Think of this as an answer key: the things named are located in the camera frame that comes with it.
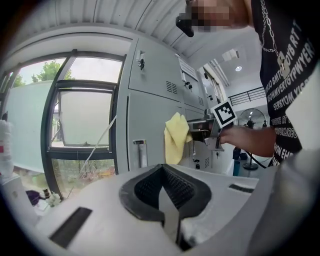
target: railing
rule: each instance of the railing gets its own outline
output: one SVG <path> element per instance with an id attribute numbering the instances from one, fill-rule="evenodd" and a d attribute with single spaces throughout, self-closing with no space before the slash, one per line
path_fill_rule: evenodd
<path id="1" fill-rule="evenodd" d="M 229 97 L 231 105 L 238 105 L 245 102 L 252 102 L 254 100 L 262 99 L 266 97 L 266 92 L 263 87 L 248 90 Z"/>

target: tree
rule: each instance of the tree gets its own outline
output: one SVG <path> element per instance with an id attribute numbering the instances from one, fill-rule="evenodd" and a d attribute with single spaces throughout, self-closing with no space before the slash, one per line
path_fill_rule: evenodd
<path id="1" fill-rule="evenodd" d="M 18 74 L 14 80 L 13 87 L 25 86 L 26 81 L 23 81 L 22 79 L 22 75 Z"/>
<path id="2" fill-rule="evenodd" d="M 60 66 L 61 64 L 57 63 L 55 60 L 52 60 L 50 63 L 45 62 L 42 67 L 41 73 L 37 74 L 36 77 L 35 75 L 33 75 L 31 78 L 33 82 L 53 80 L 55 79 L 55 76 L 58 73 Z M 65 80 L 75 79 L 74 77 L 72 77 L 71 70 L 69 70 L 66 73 L 66 76 L 64 79 Z"/>

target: yellow cloth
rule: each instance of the yellow cloth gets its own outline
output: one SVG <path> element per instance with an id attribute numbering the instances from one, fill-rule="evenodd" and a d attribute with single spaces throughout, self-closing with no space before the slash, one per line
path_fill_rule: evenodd
<path id="1" fill-rule="evenodd" d="M 177 165 L 182 159 L 184 145 L 192 140 L 188 134 L 189 126 L 184 115 L 178 112 L 167 122 L 164 128 L 165 161 Z"/>

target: black rubber insert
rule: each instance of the black rubber insert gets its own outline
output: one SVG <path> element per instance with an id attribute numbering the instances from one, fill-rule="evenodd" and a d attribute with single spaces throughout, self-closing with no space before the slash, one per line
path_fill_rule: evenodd
<path id="1" fill-rule="evenodd" d="M 138 219 L 163 224 L 165 215 L 159 210 L 162 187 L 178 209 L 180 220 L 198 216 L 212 196 L 204 182 L 167 164 L 158 164 L 125 183 L 119 191 L 120 201 Z"/>
<path id="2" fill-rule="evenodd" d="M 67 248 L 85 223 L 92 210 L 79 207 L 51 236 L 50 239 L 62 248 Z"/>
<path id="3" fill-rule="evenodd" d="M 236 185 L 236 184 L 231 184 L 229 186 L 229 188 L 233 189 L 233 190 L 238 190 L 238 191 L 241 191 L 241 192 L 249 193 L 249 194 L 251 194 L 253 191 L 255 191 L 254 188 L 243 187 L 243 186 L 239 186 L 239 185 Z"/>

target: vent grille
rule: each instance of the vent grille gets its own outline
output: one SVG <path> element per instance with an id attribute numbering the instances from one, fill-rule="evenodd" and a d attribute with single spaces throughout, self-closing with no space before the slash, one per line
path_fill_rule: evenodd
<path id="1" fill-rule="evenodd" d="M 204 168 L 209 167 L 210 165 L 210 158 L 208 157 L 206 160 L 204 160 Z"/>
<path id="2" fill-rule="evenodd" d="M 169 81 L 166 81 L 166 90 L 169 93 L 178 94 L 177 85 Z"/>
<path id="3" fill-rule="evenodd" d="M 198 96 L 198 99 L 199 99 L 199 104 L 204 106 L 204 99 L 199 96 Z"/>

